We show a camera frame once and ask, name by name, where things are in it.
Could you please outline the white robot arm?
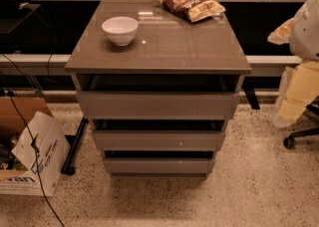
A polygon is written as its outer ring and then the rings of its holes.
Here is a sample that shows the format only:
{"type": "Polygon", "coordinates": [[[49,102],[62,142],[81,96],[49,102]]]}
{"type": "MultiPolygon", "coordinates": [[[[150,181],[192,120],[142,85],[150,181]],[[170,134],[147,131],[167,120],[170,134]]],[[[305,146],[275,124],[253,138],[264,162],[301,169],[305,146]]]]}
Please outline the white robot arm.
{"type": "Polygon", "coordinates": [[[301,59],[295,68],[286,67],[281,76],[279,96],[272,122],[287,127],[319,97],[319,0],[307,0],[293,18],[268,36],[276,45],[288,44],[301,59]]]}

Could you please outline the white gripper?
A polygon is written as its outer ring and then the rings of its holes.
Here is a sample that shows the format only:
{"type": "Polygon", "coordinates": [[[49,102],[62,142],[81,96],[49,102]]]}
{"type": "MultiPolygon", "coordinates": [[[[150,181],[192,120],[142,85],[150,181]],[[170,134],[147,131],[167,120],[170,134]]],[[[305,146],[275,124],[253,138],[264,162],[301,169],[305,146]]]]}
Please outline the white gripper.
{"type": "Polygon", "coordinates": [[[306,107],[319,97],[319,62],[302,61],[295,68],[287,67],[282,74],[279,96],[272,122],[287,127],[305,112],[306,107]]]}

